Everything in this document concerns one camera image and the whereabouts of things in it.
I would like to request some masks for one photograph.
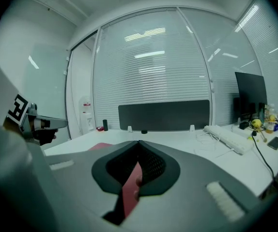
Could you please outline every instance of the red object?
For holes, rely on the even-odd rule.
[[[103,127],[103,126],[96,127],[96,130],[97,130],[97,131],[103,131],[103,130],[104,130],[104,127]]]
[[[99,143],[89,150],[97,150],[101,148],[105,148],[111,146],[106,143]],[[124,206],[124,214],[125,218],[131,213],[131,211],[138,204],[138,199],[135,197],[138,195],[139,187],[142,178],[142,169],[137,162],[133,172],[130,174],[128,180],[125,182],[122,187],[122,196],[123,196],[123,206]]]

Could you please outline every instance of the computer monitor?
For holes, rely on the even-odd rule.
[[[252,115],[259,111],[259,103],[267,104],[264,77],[236,72],[240,94],[240,115]]]

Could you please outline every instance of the black partition panel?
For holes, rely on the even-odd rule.
[[[190,125],[202,129],[209,124],[210,103],[178,101],[120,105],[120,128],[131,126],[135,131],[183,131]]]

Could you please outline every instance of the white desk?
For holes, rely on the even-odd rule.
[[[196,134],[201,135],[203,132],[202,130],[197,130]],[[273,134],[264,132],[264,134],[268,142],[275,136],[278,137],[278,131]],[[264,161],[255,147],[252,151],[241,156],[230,151],[230,149],[221,142],[217,144],[208,144],[209,142],[207,142],[205,144],[208,145],[203,145],[196,137],[192,137],[188,131],[149,132],[147,134],[141,134],[141,132],[137,131],[128,133],[122,130],[93,131],[74,140],[49,148],[45,150],[45,153],[47,156],[50,156],[81,152],[90,149],[98,143],[114,145],[132,140],[146,140],[205,157],[241,181],[256,196],[259,196],[272,181],[270,171],[264,164]],[[274,174],[278,174],[278,150],[273,150],[268,147],[262,140],[257,143],[257,146],[265,160],[273,169]]]

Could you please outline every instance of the window blinds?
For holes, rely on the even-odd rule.
[[[210,68],[215,94],[215,124],[231,124],[233,98],[239,97],[235,72],[261,75],[254,50],[243,30],[237,30],[236,22],[202,10],[181,10],[201,42]]]
[[[119,129],[118,106],[211,101],[207,69],[193,32],[174,10],[149,11],[102,28],[96,47],[96,125]]]
[[[242,26],[263,70],[268,103],[278,109],[278,15],[267,0],[255,0]]]

